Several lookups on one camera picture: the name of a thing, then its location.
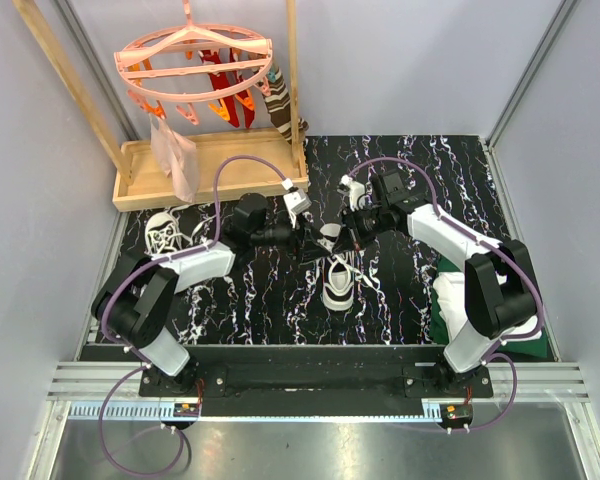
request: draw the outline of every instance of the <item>white cloth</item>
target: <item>white cloth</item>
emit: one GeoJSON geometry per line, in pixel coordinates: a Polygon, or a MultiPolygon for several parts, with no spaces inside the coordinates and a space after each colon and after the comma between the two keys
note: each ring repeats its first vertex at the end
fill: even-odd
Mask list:
{"type": "MultiPolygon", "coordinates": [[[[505,277],[498,277],[500,283],[504,283],[505,277]]],[[[438,294],[438,305],[440,305],[440,316],[447,324],[449,341],[451,342],[460,330],[467,323],[467,313],[464,310],[464,273],[461,272],[442,272],[433,281],[433,288],[438,294]]],[[[519,327],[516,327],[507,335],[522,335],[533,330],[538,319],[533,316],[519,327]]],[[[535,340],[540,338],[542,332],[536,333],[533,337],[525,340],[510,340],[511,342],[524,342],[526,340],[535,340]]]]}

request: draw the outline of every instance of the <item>cable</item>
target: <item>cable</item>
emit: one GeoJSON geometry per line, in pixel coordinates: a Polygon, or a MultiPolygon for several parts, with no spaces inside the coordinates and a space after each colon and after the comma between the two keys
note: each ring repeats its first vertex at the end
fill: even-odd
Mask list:
{"type": "MultiPolygon", "coordinates": [[[[120,453],[121,451],[125,450],[127,447],[129,447],[129,445],[131,445],[132,443],[135,443],[137,440],[144,437],[145,435],[152,433],[152,432],[157,432],[158,430],[164,430],[164,426],[163,425],[155,425],[153,427],[145,428],[144,430],[136,433],[133,437],[131,437],[129,440],[127,440],[125,443],[123,443],[119,447],[116,447],[113,450],[109,450],[109,448],[107,447],[107,450],[109,450],[109,453],[111,455],[115,455],[115,454],[120,453]]],[[[93,460],[91,463],[93,465],[97,465],[99,463],[104,462],[105,460],[107,460],[107,458],[102,457],[97,460],[93,460]]]]}
{"type": "Polygon", "coordinates": [[[429,428],[418,428],[412,425],[405,425],[405,424],[394,424],[397,427],[401,427],[404,428],[405,430],[411,430],[414,432],[420,432],[420,433],[444,433],[444,434],[456,434],[456,433],[470,433],[470,432],[480,432],[483,430],[487,430],[488,428],[493,427],[494,425],[496,425],[497,423],[499,423],[511,410],[511,407],[513,406],[513,402],[516,399],[516,394],[518,392],[518,372],[516,371],[516,366],[513,363],[513,360],[511,360],[511,358],[509,358],[509,356],[505,355],[504,353],[494,353],[492,355],[489,356],[489,358],[486,360],[487,363],[491,362],[492,360],[496,359],[496,358],[501,358],[504,361],[506,361],[509,366],[511,367],[511,376],[512,376],[512,387],[511,387],[511,397],[509,397],[509,401],[507,402],[507,405],[504,407],[504,410],[502,410],[498,416],[496,418],[494,418],[493,420],[488,421],[487,423],[483,424],[483,425],[478,425],[477,427],[471,427],[467,430],[442,430],[440,428],[436,428],[436,429],[429,429],[429,428]]]}
{"type": "MultiPolygon", "coordinates": [[[[116,459],[113,458],[113,455],[111,454],[111,452],[109,452],[109,450],[107,449],[107,444],[104,441],[104,412],[107,408],[107,404],[109,403],[109,400],[111,400],[111,397],[113,397],[113,394],[116,392],[116,390],[118,390],[118,388],[120,388],[120,386],[124,382],[129,380],[129,378],[133,377],[135,374],[143,372],[145,370],[148,370],[148,368],[149,367],[147,367],[147,366],[138,367],[135,370],[132,370],[131,372],[127,373],[120,380],[118,380],[118,382],[113,386],[111,391],[104,398],[104,401],[102,402],[102,407],[100,407],[100,413],[98,415],[98,433],[100,435],[100,447],[102,448],[102,453],[104,453],[104,457],[109,461],[109,463],[111,463],[111,465],[116,467],[121,472],[126,473],[127,475],[132,475],[134,477],[138,477],[138,478],[156,478],[156,477],[160,477],[160,476],[166,474],[167,472],[169,472],[173,467],[175,467],[176,463],[178,463],[178,460],[180,460],[180,457],[182,456],[182,452],[184,450],[184,446],[185,446],[185,442],[186,442],[186,437],[185,437],[184,433],[182,433],[178,429],[173,429],[172,431],[175,431],[178,434],[178,437],[180,438],[180,448],[178,449],[178,453],[176,454],[175,458],[172,460],[172,462],[169,465],[164,467],[162,470],[159,470],[159,471],[153,472],[153,473],[136,472],[135,470],[131,470],[130,468],[125,467],[124,465],[120,465],[116,461],[116,459]]],[[[140,434],[136,435],[134,438],[137,439],[140,436],[143,436],[145,433],[148,433],[148,432],[141,432],[140,434]]]]}
{"type": "MultiPolygon", "coordinates": [[[[360,165],[357,165],[356,167],[353,168],[353,170],[351,170],[351,172],[349,172],[349,176],[353,177],[360,169],[362,169],[368,165],[371,165],[373,163],[378,163],[378,162],[384,162],[384,161],[401,163],[403,165],[406,165],[409,168],[414,169],[416,172],[418,172],[420,175],[422,175],[424,177],[425,181],[427,182],[427,185],[429,186],[429,190],[431,191],[431,204],[433,205],[433,211],[438,216],[438,218],[441,221],[445,222],[450,227],[454,228],[458,232],[460,232],[463,235],[465,235],[466,237],[468,237],[470,240],[473,240],[477,244],[485,247],[486,249],[490,250],[495,255],[497,255],[505,264],[507,264],[507,266],[511,267],[511,269],[522,279],[525,286],[529,289],[529,292],[531,293],[531,296],[533,297],[533,300],[536,304],[536,310],[537,310],[537,315],[538,315],[538,321],[536,322],[535,328],[526,334],[503,336],[502,340],[505,340],[505,341],[506,340],[524,340],[524,339],[533,337],[535,334],[537,334],[539,331],[541,331],[542,328],[544,327],[544,323],[545,323],[544,305],[542,303],[542,299],[540,298],[540,293],[538,292],[538,289],[533,284],[531,279],[527,276],[526,273],[524,273],[522,271],[522,269],[520,267],[518,267],[518,265],[516,265],[516,263],[513,260],[511,260],[509,257],[507,257],[498,248],[496,248],[495,246],[491,245],[488,242],[485,242],[484,240],[479,240],[478,237],[471,230],[454,222],[453,220],[451,220],[450,217],[442,215],[442,210],[438,206],[438,198],[436,195],[436,190],[433,185],[433,182],[431,181],[431,178],[429,177],[429,175],[427,175],[427,172],[425,172],[423,168],[419,167],[418,165],[416,165],[408,160],[404,160],[402,158],[380,157],[380,158],[372,158],[371,160],[367,160],[365,162],[362,162],[360,165]]],[[[513,405],[513,401],[516,397],[516,391],[518,388],[518,376],[516,373],[516,368],[515,368],[513,361],[507,355],[505,355],[503,353],[494,353],[494,351],[498,349],[500,344],[501,344],[500,340],[495,342],[493,344],[493,346],[485,353],[482,360],[484,362],[484,365],[488,364],[490,361],[492,361],[495,358],[502,358],[507,363],[509,363],[509,365],[511,366],[511,372],[513,375],[513,391],[511,392],[511,398],[509,399],[509,403],[507,403],[507,406],[500,413],[500,415],[498,415],[495,419],[491,420],[490,422],[485,423],[484,425],[480,425],[478,427],[472,428],[471,430],[473,430],[473,431],[485,430],[487,428],[492,427],[496,423],[498,423],[509,412],[509,410],[511,409],[511,406],[513,405]]]]}
{"type": "MultiPolygon", "coordinates": [[[[222,164],[218,167],[218,170],[216,170],[216,174],[213,179],[213,203],[214,203],[214,207],[215,207],[216,231],[213,236],[213,239],[211,240],[211,243],[204,244],[204,245],[197,245],[195,247],[187,248],[185,250],[182,250],[182,251],[174,253],[174,254],[170,254],[165,257],[156,258],[155,260],[151,260],[150,262],[146,263],[139,269],[135,270],[131,275],[129,275],[125,279],[125,281],[120,284],[120,286],[116,289],[116,291],[113,292],[113,295],[111,296],[111,299],[109,299],[109,302],[107,303],[107,306],[104,309],[104,313],[102,314],[102,321],[100,322],[100,330],[102,331],[102,334],[104,335],[104,337],[107,340],[109,340],[110,342],[114,342],[114,343],[120,343],[119,340],[111,334],[111,332],[107,328],[107,325],[109,323],[109,317],[111,316],[111,310],[113,309],[113,305],[118,301],[118,299],[120,298],[120,295],[122,295],[122,293],[127,289],[127,287],[129,287],[129,285],[131,285],[133,283],[133,281],[136,278],[138,278],[140,275],[145,273],[147,270],[152,269],[156,265],[160,265],[161,263],[168,262],[171,260],[177,260],[179,258],[188,257],[189,255],[194,255],[194,254],[202,252],[204,250],[208,250],[209,248],[213,247],[216,243],[218,243],[218,240],[220,239],[220,231],[221,231],[221,227],[222,227],[221,226],[221,218],[220,218],[220,199],[218,197],[218,181],[220,180],[220,174],[222,173],[222,170],[224,170],[224,168],[228,164],[235,162],[236,160],[253,160],[253,161],[262,163],[263,165],[266,165],[266,166],[270,167],[271,169],[273,169],[282,180],[285,180],[287,178],[286,175],[284,173],[282,173],[282,171],[278,167],[276,167],[274,164],[264,160],[263,158],[255,157],[253,155],[236,155],[236,156],[227,158],[224,162],[222,162],[222,164]]],[[[144,357],[144,355],[142,355],[139,351],[137,351],[134,348],[132,348],[131,350],[136,355],[138,355],[138,357],[140,357],[141,360],[149,363],[149,360],[146,357],[144,357]]]]}
{"type": "Polygon", "coordinates": [[[504,340],[504,341],[525,340],[527,338],[533,337],[538,332],[540,332],[545,324],[544,305],[542,303],[542,299],[540,298],[540,293],[538,292],[538,289],[533,284],[531,279],[527,276],[526,273],[524,273],[522,271],[522,269],[518,265],[516,265],[516,263],[513,260],[511,260],[509,257],[507,257],[497,247],[495,247],[494,245],[491,245],[488,242],[485,242],[484,240],[480,240],[476,235],[474,235],[474,233],[471,230],[454,222],[450,217],[442,215],[442,210],[438,206],[438,198],[436,195],[435,187],[433,186],[433,182],[431,181],[431,178],[429,177],[429,175],[427,175],[427,173],[424,171],[424,169],[422,167],[419,167],[418,165],[410,162],[409,160],[404,160],[402,158],[380,157],[380,158],[372,158],[371,160],[367,160],[365,162],[362,162],[360,165],[357,165],[356,167],[353,168],[353,170],[351,170],[351,172],[349,172],[349,176],[353,177],[353,175],[355,175],[360,169],[362,169],[368,165],[371,165],[373,163],[378,163],[378,162],[401,163],[403,165],[406,165],[409,168],[414,169],[416,172],[418,172],[420,175],[422,175],[424,177],[425,181],[427,182],[427,185],[429,186],[429,190],[431,191],[431,204],[433,205],[433,211],[438,216],[438,218],[441,221],[443,221],[444,223],[446,223],[447,225],[449,225],[450,227],[452,227],[453,229],[457,230],[458,232],[460,232],[463,235],[465,235],[466,237],[468,237],[470,240],[473,240],[480,246],[485,247],[486,249],[488,249],[489,251],[491,251],[495,255],[497,255],[505,264],[507,264],[507,266],[511,267],[511,269],[522,279],[522,282],[529,289],[529,292],[531,293],[531,296],[533,297],[533,301],[536,304],[536,311],[537,311],[537,316],[538,316],[538,321],[536,322],[535,328],[525,334],[503,336],[500,340],[495,342],[492,345],[492,347],[485,353],[485,355],[483,356],[483,360],[498,349],[502,340],[504,340]]]}
{"type": "Polygon", "coordinates": [[[198,391],[198,403],[196,404],[196,407],[193,409],[193,413],[189,414],[189,413],[181,413],[179,414],[179,417],[192,417],[194,418],[194,423],[198,421],[198,419],[200,418],[200,407],[202,407],[202,397],[204,396],[204,380],[202,378],[199,378],[198,380],[196,380],[196,390],[198,391]]]}
{"type": "Polygon", "coordinates": [[[357,204],[356,207],[357,208],[363,208],[364,207],[364,204],[360,205],[360,200],[364,200],[366,202],[367,201],[367,195],[362,195],[361,197],[358,198],[358,201],[356,202],[356,204],[357,204]]]}
{"type": "MultiPolygon", "coordinates": [[[[111,310],[113,309],[113,305],[118,301],[118,299],[120,298],[120,295],[122,295],[122,293],[127,289],[127,287],[129,287],[129,285],[131,285],[133,283],[133,281],[136,278],[138,278],[140,275],[142,275],[147,270],[155,267],[156,265],[170,261],[172,259],[184,258],[184,257],[188,257],[189,255],[194,255],[196,253],[205,251],[205,250],[213,247],[216,243],[218,243],[218,240],[220,239],[220,231],[221,231],[221,223],[222,223],[222,219],[220,218],[220,199],[218,197],[218,182],[220,180],[220,174],[222,173],[222,170],[224,170],[224,168],[228,164],[230,164],[234,161],[237,161],[237,160],[253,160],[253,161],[262,163],[262,164],[270,167],[271,169],[273,169],[282,180],[285,180],[287,178],[286,175],[284,173],[282,173],[282,171],[278,167],[273,165],[272,163],[270,163],[262,158],[255,157],[252,155],[236,155],[236,156],[227,158],[224,162],[222,162],[222,164],[218,167],[218,170],[216,170],[216,174],[213,179],[213,200],[214,200],[213,203],[214,203],[214,208],[215,208],[215,219],[216,219],[216,231],[215,231],[213,240],[210,243],[205,243],[203,245],[197,245],[195,247],[188,248],[188,249],[182,250],[180,252],[165,256],[165,257],[160,257],[155,260],[151,260],[147,264],[145,264],[142,267],[140,267],[139,269],[135,270],[131,275],[129,275],[124,280],[124,282],[122,282],[120,284],[120,286],[116,289],[116,291],[113,292],[113,295],[109,299],[109,302],[107,303],[107,306],[104,309],[104,313],[102,315],[102,321],[100,322],[100,330],[102,331],[102,334],[104,335],[104,337],[107,340],[109,340],[110,342],[113,342],[113,343],[121,343],[119,341],[119,339],[116,338],[114,335],[112,335],[108,329],[109,317],[111,315],[111,310]]],[[[140,358],[140,360],[142,360],[146,363],[149,363],[149,364],[151,363],[150,360],[148,358],[146,358],[144,355],[142,355],[142,353],[140,351],[138,351],[136,348],[130,347],[130,350],[133,353],[135,353],[136,356],[138,356],[138,358],[140,358]]],[[[120,465],[113,458],[112,453],[107,449],[107,445],[104,440],[104,428],[103,428],[103,417],[104,417],[104,411],[105,411],[107,404],[111,400],[111,397],[113,396],[114,392],[120,387],[120,385],[122,385],[126,380],[128,380],[130,377],[132,377],[136,373],[144,371],[148,368],[149,367],[146,367],[146,366],[139,367],[139,368],[133,370],[131,373],[122,377],[118,381],[118,383],[116,383],[114,385],[114,387],[111,389],[111,391],[105,397],[104,402],[102,403],[102,407],[100,408],[100,415],[98,416],[98,431],[100,434],[100,446],[102,448],[102,452],[104,453],[105,458],[109,461],[109,463],[111,463],[111,465],[116,467],[121,472],[126,473],[128,475],[133,475],[133,476],[139,477],[139,478],[155,478],[155,477],[162,476],[162,475],[168,473],[176,465],[176,463],[182,456],[182,451],[184,449],[185,444],[188,446],[188,439],[186,438],[186,436],[180,430],[176,430],[176,432],[180,438],[180,448],[178,449],[178,453],[177,453],[176,457],[164,469],[160,470],[159,472],[154,472],[154,473],[135,472],[133,470],[128,469],[127,467],[125,467],[123,465],[120,465]]],[[[199,416],[200,415],[199,408],[200,408],[200,404],[202,403],[202,391],[203,391],[202,388],[204,387],[204,385],[202,385],[202,386],[197,385],[197,387],[198,387],[198,402],[199,402],[197,416],[199,416]]],[[[127,444],[125,444],[125,446],[128,445],[129,443],[133,442],[134,440],[137,440],[138,438],[144,436],[145,434],[149,433],[149,431],[155,430],[156,428],[161,428],[161,427],[150,427],[150,428],[140,432],[138,435],[134,436],[130,442],[127,442],[127,444]]]]}

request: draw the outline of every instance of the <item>pink hanger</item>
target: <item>pink hanger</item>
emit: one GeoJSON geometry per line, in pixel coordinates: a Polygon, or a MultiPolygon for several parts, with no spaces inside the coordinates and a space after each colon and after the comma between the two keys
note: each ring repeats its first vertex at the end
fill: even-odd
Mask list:
{"type": "Polygon", "coordinates": [[[134,93],[154,100],[174,103],[209,102],[220,98],[236,95],[260,82],[273,62],[273,46],[270,39],[241,27],[220,24],[194,25],[189,0],[182,0],[187,25],[163,29],[145,35],[127,45],[121,52],[114,54],[116,67],[122,80],[134,93]],[[236,39],[217,33],[227,32],[229,35],[238,34],[246,38],[236,39]],[[145,46],[148,42],[159,40],[157,43],[145,46]],[[201,65],[194,67],[177,67],[154,70],[135,70],[137,65],[150,57],[163,53],[191,52],[193,50],[217,50],[219,48],[236,48],[250,52],[255,59],[219,65],[201,65]],[[142,85],[142,80],[147,78],[164,78],[196,74],[209,74],[219,72],[253,69],[254,75],[241,83],[221,90],[206,93],[165,93],[150,90],[142,85]]]}

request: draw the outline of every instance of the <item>wooden post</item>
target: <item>wooden post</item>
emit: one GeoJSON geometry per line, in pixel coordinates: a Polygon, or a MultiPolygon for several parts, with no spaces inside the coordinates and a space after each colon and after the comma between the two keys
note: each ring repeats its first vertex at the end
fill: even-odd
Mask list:
{"type": "Polygon", "coordinates": [[[102,112],[98,110],[91,95],[89,95],[87,88],[73,68],[67,53],[40,12],[35,0],[13,0],[13,4],[20,12],[20,16],[22,16],[34,38],[44,50],[80,110],[82,110],[98,140],[100,140],[109,158],[118,169],[120,177],[127,185],[130,185],[132,183],[130,158],[120,150],[115,136],[102,116],[102,112]]]}
{"type": "Polygon", "coordinates": [[[298,56],[296,50],[296,0],[287,0],[287,30],[289,32],[289,70],[291,73],[291,150],[296,167],[304,170],[304,151],[300,140],[298,118],[298,56]]]}

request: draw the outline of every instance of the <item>wooden tray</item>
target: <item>wooden tray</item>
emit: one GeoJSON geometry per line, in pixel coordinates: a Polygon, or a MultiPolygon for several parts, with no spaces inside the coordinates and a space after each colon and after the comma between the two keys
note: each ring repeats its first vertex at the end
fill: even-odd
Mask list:
{"type": "MultiPolygon", "coordinates": [[[[240,130],[230,133],[193,135],[190,138],[198,149],[200,186],[195,203],[213,202],[213,178],[222,162],[234,155],[255,155],[275,164],[298,188],[307,189],[309,179],[304,158],[296,163],[291,146],[275,128],[240,130]]],[[[153,158],[149,140],[126,142],[122,153],[131,157],[131,185],[116,176],[113,203],[121,212],[182,205],[173,194],[171,179],[167,178],[153,158]]],[[[218,184],[220,200],[237,200],[245,193],[262,195],[285,193],[278,175],[266,165],[249,160],[228,165],[218,184]]]]}

